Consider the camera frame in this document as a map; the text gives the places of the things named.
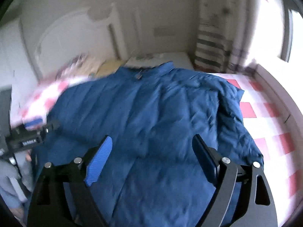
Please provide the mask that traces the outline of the blue quilted puffer jacket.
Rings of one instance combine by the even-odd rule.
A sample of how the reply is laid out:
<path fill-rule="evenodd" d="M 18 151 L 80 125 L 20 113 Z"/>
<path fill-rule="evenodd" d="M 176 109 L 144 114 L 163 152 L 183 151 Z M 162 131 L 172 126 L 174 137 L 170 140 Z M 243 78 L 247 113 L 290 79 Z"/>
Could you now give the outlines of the blue quilted puffer jacket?
<path fill-rule="evenodd" d="M 207 146 L 240 165 L 263 163 L 244 127 L 243 91 L 221 77 L 122 67 L 68 88 L 48 114 L 59 128 L 32 151 L 34 170 L 83 156 L 105 136 L 112 151 L 91 194 L 110 226 L 194 226 L 213 193 L 193 152 Z"/>

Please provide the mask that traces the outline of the white wardrobe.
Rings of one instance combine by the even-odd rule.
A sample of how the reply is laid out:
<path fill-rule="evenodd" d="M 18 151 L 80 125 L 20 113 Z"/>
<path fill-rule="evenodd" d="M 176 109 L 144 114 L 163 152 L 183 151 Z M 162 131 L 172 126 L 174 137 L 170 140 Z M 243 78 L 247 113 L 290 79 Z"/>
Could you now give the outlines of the white wardrobe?
<path fill-rule="evenodd" d="M 37 76 L 25 47 L 20 20 L 15 19 L 1 26 L 1 88 L 12 88 L 12 125 L 22 122 L 20 111 L 36 86 Z"/>

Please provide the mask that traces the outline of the colourful patterned pillow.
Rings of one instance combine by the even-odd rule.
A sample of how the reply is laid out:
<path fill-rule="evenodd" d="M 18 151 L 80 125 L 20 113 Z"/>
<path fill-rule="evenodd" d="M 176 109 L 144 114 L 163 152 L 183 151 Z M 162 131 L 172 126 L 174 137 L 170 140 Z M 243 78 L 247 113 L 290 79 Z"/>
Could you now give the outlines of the colourful patterned pillow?
<path fill-rule="evenodd" d="M 79 68 L 82 66 L 83 62 L 88 58 L 88 54 L 79 54 L 75 56 L 74 58 L 70 59 L 65 65 L 58 70 L 55 77 L 57 79 L 65 76 L 67 73 L 69 73 L 71 70 L 74 70 L 75 68 Z"/>

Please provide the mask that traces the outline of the pink white checkered bed sheet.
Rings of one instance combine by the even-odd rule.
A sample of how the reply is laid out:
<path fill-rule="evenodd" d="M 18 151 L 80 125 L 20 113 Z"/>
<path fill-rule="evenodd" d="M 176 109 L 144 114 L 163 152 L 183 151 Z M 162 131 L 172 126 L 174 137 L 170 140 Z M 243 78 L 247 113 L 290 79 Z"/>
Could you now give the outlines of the pink white checkered bed sheet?
<path fill-rule="evenodd" d="M 20 124 L 35 118 L 48 122 L 59 113 L 68 127 L 83 125 L 87 138 L 93 138 L 95 130 L 107 131 L 113 138 L 129 132 L 128 139 L 147 150 L 151 145 L 147 139 L 159 128 L 160 119 L 167 117 L 170 139 L 182 144 L 199 132 L 217 145 L 215 116 L 222 105 L 220 91 L 240 112 L 263 155 L 278 225 L 285 226 L 302 200 L 301 151 L 294 130 L 283 122 L 260 79 L 177 68 L 171 80 L 159 75 L 133 80 L 123 68 L 100 79 L 80 76 L 45 81 L 21 109 Z"/>

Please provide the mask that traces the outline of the cream fluffy pillow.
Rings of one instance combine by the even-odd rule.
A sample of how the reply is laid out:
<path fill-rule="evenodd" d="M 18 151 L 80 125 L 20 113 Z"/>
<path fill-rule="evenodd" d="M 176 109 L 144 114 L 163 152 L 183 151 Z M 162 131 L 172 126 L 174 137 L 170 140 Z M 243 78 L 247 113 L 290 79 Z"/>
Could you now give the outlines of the cream fluffy pillow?
<path fill-rule="evenodd" d="M 105 63 L 105 61 L 100 60 L 95 57 L 88 56 L 78 65 L 76 75 L 78 76 L 88 76 L 95 75 L 99 68 Z"/>

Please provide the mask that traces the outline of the yellow cushion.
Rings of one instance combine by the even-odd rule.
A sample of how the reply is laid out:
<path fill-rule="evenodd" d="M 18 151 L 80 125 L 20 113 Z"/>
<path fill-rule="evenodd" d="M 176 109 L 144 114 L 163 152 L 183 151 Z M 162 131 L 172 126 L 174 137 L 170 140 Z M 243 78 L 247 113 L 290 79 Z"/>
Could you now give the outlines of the yellow cushion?
<path fill-rule="evenodd" d="M 117 59 L 111 59 L 107 60 L 99 67 L 96 77 L 105 77 L 108 75 L 111 75 L 112 73 L 115 73 L 118 68 L 121 66 L 124 66 L 126 64 L 126 61 L 123 60 L 117 60 Z"/>

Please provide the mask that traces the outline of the white wooden headboard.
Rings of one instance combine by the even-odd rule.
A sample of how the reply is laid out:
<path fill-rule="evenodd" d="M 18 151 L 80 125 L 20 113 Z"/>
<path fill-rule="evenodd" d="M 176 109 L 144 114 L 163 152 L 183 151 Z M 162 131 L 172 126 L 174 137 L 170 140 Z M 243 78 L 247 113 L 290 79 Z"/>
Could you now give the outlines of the white wooden headboard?
<path fill-rule="evenodd" d="M 42 34 L 34 51 L 42 77 L 58 71 L 82 53 L 101 61 L 129 58 L 116 3 L 105 10 L 102 19 L 93 20 L 89 10 L 84 7 L 64 15 Z"/>

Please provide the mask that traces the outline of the brown wooden window sill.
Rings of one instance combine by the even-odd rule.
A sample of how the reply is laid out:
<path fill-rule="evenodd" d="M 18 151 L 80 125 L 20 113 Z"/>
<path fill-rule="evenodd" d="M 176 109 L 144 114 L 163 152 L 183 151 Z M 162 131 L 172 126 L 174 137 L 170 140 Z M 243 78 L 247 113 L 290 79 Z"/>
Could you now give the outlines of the brown wooden window sill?
<path fill-rule="evenodd" d="M 299 74 L 259 65 L 255 77 L 260 79 L 270 98 L 276 102 L 283 122 L 302 135 L 302 86 Z"/>

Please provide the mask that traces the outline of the patterned beige curtain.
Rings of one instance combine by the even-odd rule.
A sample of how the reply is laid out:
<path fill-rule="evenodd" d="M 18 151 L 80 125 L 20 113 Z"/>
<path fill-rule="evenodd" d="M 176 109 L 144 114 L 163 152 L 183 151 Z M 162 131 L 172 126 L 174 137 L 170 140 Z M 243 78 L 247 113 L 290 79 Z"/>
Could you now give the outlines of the patterned beige curtain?
<path fill-rule="evenodd" d="M 194 67 L 210 73 L 254 74 L 258 6 L 259 0 L 199 0 Z"/>

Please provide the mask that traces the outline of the dark framed window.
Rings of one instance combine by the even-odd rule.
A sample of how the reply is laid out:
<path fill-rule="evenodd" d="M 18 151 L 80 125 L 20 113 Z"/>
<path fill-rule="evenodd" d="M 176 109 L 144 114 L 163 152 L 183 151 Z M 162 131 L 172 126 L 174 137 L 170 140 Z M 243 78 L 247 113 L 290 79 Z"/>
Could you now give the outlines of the dark framed window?
<path fill-rule="evenodd" d="M 302 12 L 294 0 L 283 0 L 284 36 L 281 59 L 302 65 Z"/>

